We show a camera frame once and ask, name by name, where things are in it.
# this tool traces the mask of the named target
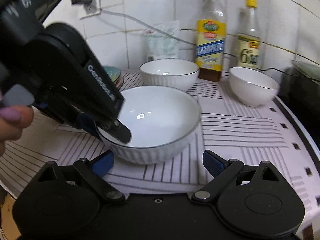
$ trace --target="finger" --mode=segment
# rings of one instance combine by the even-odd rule
[[[22,135],[22,129],[9,124],[0,118],[0,141],[18,140]]]
[[[0,109],[0,118],[5,119],[7,122],[19,123],[21,114],[14,108],[5,107]]]
[[[32,107],[28,106],[11,106],[10,108],[13,108],[14,110],[17,110],[21,114],[20,121],[18,124],[14,124],[18,128],[27,128],[32,120],[33,120],[33,109]]]
[[[0,157],[4,154],[4,150],[5,150],[4,142],[0,142]]]

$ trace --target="plastic bottle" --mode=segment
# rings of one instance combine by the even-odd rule
[[[224,39],[226,36],[225,13],[219,0],[204,0],[202,17],[198,21],[196,63],[199,78],[218,82],[221,78]]]
[[[238,35],[238,66],[256,68],[259,63],[261,30],[256,0],[246,0],[246,15]]]

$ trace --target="bottle label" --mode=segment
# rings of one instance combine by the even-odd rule
[[[198,21],[196,63],[200,68],[222,70],[226,24],[215,20]]]
[[[238,51],[238,66],[256,68],[259,59],[259,38],[251,38],[239,35],[239,51]]]

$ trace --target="white bowl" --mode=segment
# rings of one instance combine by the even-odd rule
[[[145,85],[158,85],[189,90],[199,75],[199,66],[188,60],[168,58],[147,62],[140,66]]]
[[[187,93],[163,86],[142,86],[121,92],[125,98],[118,116],[131,130],[123,144],[98,128],[100,137],[121,158],[134,163],[159,163],[181,153],[195,136],[201,107]]]
[[[262,72],[246,67],[233,67],[229,73],[232,91],[247,106],[264,105],[278,93],[279,84]]]

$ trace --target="stack of plates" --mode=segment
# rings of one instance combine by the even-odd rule
[[[115,86],[120,89],[123,85],[124,79],[121,75],[120,69],[112,66],[103,66],[104,70],[108,74],[109,78],[115,84]]]

